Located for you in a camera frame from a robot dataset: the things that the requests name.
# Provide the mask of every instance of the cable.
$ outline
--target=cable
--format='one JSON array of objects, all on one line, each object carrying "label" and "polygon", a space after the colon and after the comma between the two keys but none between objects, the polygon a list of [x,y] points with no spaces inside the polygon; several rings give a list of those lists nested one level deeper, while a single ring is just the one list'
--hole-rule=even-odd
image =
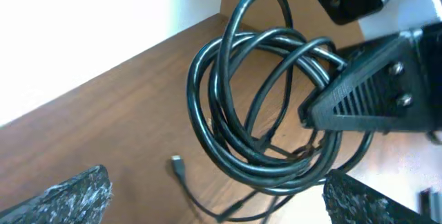
[{"label": "cable", "polygon": [[[291,156],[281,159],[264,155],[265,149],[268,148],[284,153],[282,149],[271,144],[271,139],[284,119],[289,106],[294,66],[297,66],[314,83],[315,90],[321,92],[330,83],[330,76],[317,59],[329,62],[338,72],[341,72],[347,63],[334,54],[336,48],[329,38],[320,37],[307,42],[302,34],[293,29],[287,0],[277,0],[285,19],[285,28],[270,28],[261,33],[240,32],[238,29],[241,20],[254,1],[241,0],[223,36],[209,42],[198,52],[191,63],[186,88],[193,130],[210,159],[229,177],[249,185],[257,192],[273,196],[287,196],[260,215],[249,218],[223,218],[234,222],[264,218],[282,207],[294,194],[321,183],[336,159],[342,139],[342,131],[324,131],[320,144],[315,147],[317,130],[314,130],[309,142],[292,152]],[[319,46],[326,46],[329,51]],[[282,61],[273,69],[256,93],[243,125],[233,105],[229,82],[242,61],[255,48],[277,54],[282,57]],[[200,105],[200,83],[211,64],[213,65],[209,75],[208,96],[212,130],[206,122]],[[260,107],[271,87],[284,72],[286,72],[285,93],[278,117],[270,130],[261,138],[253,137],[251,132]],[[348,171],[362,159],[372,137],[371,133],[364,135],[358,151],[341,169]],[[247,162],[235,157],[229,147],[246,158]],[[315,156],[318,156],[318,159],[311,165],[312,158]],[[218,214],[210,212],[199,204],[193,197],[184,176],[180,182],[189,198],[203,212],[214,218],[219,217]]]}]

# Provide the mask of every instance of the black cable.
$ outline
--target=black cable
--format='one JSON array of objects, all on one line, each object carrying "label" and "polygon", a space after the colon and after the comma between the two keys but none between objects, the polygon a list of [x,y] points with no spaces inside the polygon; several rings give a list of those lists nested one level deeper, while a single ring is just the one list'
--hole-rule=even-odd
[{"label": "black cable", "polygon": [[[316,59],[323,59],[338,72],[346,67],[346,61],[335,55],[334,43],[320,37],[309,42],[293,29],[291,11],[287,0],[277,0],[285,18],[285,28],[270,28],[262,33],[238,31],[247,8],[255,0],[241,0],[230,18],[222,37],[204,46],[195,56],[187,79],[187,103],[193,130],[212,161],[231,178],[247,184],[258,192],[274,196],[288,196],[273,209],[249,218],[228,218],[227,221],[252,221],[263,218],[282,207],[294,194],[320,183],[332,167],[340,148],[342,131],[325,131],[320,144],[314,147],[317,134],[295,150],[286,159],[264,155],[267,148],[278,150],[271,144],[276,129],[282,122],[290,101],[294,66],[297,66],[321,92],[330,82],[327,71]],[[326,51],[319,46],[327,46]],[[250,106],[244,125],[239,121],[229,85],[233,74],[242,61],[255,48],[277,54],[282,61],[274,68],[260,87]],[[212,131],[206,123],[200,105],[200,83],[204,72],[213,64],[209,77],[209,105],[212,115]],[[273,126],[261,138],[253,137],[251,131],[259,109],[278,78],[286,72],[285,93],[282,107]],[[366,133],[360,149],[346,162],[342,169],[350,170],[361,160],[372,140]],[[247,159],[235,157],[228,147]],[[311,165],[314,156],[318,159]],[[185,180],[181,182],[189,198],[206,214],[219,217],[207,210],[192,196]]]}]

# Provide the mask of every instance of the cable bundle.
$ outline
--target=cable bundle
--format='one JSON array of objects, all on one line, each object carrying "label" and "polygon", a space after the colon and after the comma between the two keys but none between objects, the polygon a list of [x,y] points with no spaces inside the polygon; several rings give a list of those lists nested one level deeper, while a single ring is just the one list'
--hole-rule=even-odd
[{"label": "cable bundle", "polygon": [[[311,186],[323,183],[325,174],[332,167],[338,155],[342,131],[325,131],[320,144],[315,147],[317,130],[313,130],[307,144],[293,152],[287,152],[272,145],[271,140],[280,126],[289,106],[294,66],[297,66],[321,92],[329,83],[330,76],[318,63],[323,59],[338,72],[347,63],[335,55],[332,40],[319,37],[311,41],[294,30],[291,11],[287,0],[277,0],[285,19],[285,28],[270,28],[264,32],[239,31],[241,20],[247,8],[255,0],[241,0],[230,18],[222,37],[204,46],[195,56],[187,80],[187,102],[193,129],[202,147],[212,161],[229,177],[249,185],[254,190],[245,198],[233,204],[222,214],[214,214],[204,208],[192,196],[185,183],[184,164],[175,157],[174,167],[178,178],[191,200],[204,212],[222,221],[253,221],[265,218],[282,207],[294,194]],[[319,48],[327,46],[329,51]],[[253,49],[265,50],[282,57],[282,61],[260,87],[251,103],[244,125],[236,115],[229,81],[241,62]],[[209,65],[213,63],[209,77],[209,104],[211,110],[211,129],[203,115],[200,105],[200,83]],[[251,132],[264,99],[277,79],[286,73],[285,93],[281,110],[273,126],[262,137],[253,137]],[[365,155],[372,140],[372,133],[366,133],[358,151],[339,169],[349,171]],[[234,149],[247,162],[235,157]],[[285,159],[264,155],[266,149],[273,149],[286,156]],[[311,165],[313,157],[318,159]],[[229,218],[242,204],[257,192],[276,196],[269,209],[262,214],[247,218]],[[286,196],[277,203],[278,196]]]}]

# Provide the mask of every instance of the cable connector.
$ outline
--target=cable connector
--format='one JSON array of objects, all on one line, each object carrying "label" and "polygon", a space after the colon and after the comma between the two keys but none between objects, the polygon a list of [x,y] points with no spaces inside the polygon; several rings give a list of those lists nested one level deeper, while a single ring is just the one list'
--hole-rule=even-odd
[{"label": "cable connector", "polygon": [[184,182],[186,180],[186,167],[181,156],[172,156],[172,168],[178,179]]}]

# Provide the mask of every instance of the metal screw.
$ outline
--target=metal screw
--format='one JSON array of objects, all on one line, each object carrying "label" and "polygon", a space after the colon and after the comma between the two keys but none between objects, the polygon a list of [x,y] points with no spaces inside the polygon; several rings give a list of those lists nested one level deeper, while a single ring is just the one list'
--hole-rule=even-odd
[{"label": "metal screw", "polygon": [[409,93],[405,93],[397,99],[396,103],[398,106],[409,106],[413,103],[413,97]]},{"label": "metal screw", "polygon": [[337,7],[339,7],[339,5],[340,5],[340,0],[331,0],[331,1],[330,1],[330,5],[331,5],[332,7],[337,8]]},{"label": "metal screw", "polygon": [[402,62],[397,62],[388,68],[390,75],[400,75],[403,73],[404,67]]}]

